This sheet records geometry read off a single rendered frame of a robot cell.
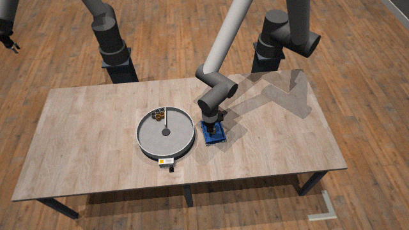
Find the blue shallow tray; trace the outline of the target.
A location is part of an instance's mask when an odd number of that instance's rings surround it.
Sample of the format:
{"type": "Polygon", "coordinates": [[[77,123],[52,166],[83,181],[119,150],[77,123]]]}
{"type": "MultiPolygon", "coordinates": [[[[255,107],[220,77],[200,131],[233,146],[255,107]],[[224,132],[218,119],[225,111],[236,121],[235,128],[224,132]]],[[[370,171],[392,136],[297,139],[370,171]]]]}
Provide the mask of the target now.
{"type": "Polygon", "coordinates": [[[215,126],[215,134],[211,134],[211,133],[207,132],[204,121],[201,121],[201,126],[202,126],[202,129],[203,129],[206,144],[215,144],[215,143],[222,142],[222,141],[226,140],[226,136],[225,136],[224,129],[222,127],[221,122],[215,123],[215,125],[214,125],[215,126]]]}

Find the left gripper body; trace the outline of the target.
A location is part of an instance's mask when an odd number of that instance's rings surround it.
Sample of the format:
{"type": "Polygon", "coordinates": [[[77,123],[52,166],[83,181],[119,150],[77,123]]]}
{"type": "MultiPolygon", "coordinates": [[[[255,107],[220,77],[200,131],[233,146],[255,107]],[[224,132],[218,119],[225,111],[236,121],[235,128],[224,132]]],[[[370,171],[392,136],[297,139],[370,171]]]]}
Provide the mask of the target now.
{"type": "Polygon", "coordinates": [[[215,125],[215,123],[224,121],[223,114],[221,113],[217,113],[217,115],[213,117],[207,117],[202,113],[202,119],[204,121],[208,133],[213,132],[213,126],[215,125]]]}

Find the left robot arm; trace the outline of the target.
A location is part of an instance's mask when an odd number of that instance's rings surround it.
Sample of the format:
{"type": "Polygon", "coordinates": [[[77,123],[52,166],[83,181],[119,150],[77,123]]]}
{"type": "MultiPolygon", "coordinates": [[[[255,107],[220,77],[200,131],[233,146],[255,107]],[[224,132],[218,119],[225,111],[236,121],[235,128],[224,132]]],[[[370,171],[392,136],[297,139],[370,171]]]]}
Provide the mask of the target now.
{"type": "MultiPolygon", "coordinates": [[[[212,88],[197,101],[207,117],[217,115],[219,105],[238,89],[238,84],[223,76],[219,70],[252,1],[233,0],[205,63],[196,70],[196,78],[212,88]]],[[[260,56],[276,58],[281,55],[283,47],[305,58],[314,52],[321,35],[310,31],[310,2],[286,0],[288,13],[282,10],[266,12],[256,46],[260,56]]]]}

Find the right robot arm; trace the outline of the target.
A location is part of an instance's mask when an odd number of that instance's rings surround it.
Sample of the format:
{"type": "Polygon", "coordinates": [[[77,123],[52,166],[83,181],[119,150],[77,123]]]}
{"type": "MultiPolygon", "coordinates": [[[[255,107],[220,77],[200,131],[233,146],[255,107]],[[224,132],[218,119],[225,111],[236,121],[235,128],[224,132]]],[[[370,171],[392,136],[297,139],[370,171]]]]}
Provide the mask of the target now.
{"type": "MultiPolygon", "coordinates": [[[[92,30],[99,43],[104,62],[111,66],[124,63],[129,58],[127,45],[121,39],[114,9],[102,0],[82,0],[93,16],[92,30]]],[[[0,0],[0,31],[10,32],[19,0],[0,0]]]]}

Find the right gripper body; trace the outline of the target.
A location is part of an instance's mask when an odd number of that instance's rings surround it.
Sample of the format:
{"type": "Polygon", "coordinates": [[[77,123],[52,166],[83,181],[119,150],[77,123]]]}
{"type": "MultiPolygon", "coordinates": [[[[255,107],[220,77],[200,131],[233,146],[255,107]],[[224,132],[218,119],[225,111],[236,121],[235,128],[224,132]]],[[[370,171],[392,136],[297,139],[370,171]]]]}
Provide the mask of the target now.
{"type": "Polygon", "coordinates": [[[13,31],[11,30],[10,32],[3,32],[0,31],[0,41],[3,42],[4,46],[8,48],[12,48],[14,42],[10,39],[9,36],[13,34],[13,31]]]}

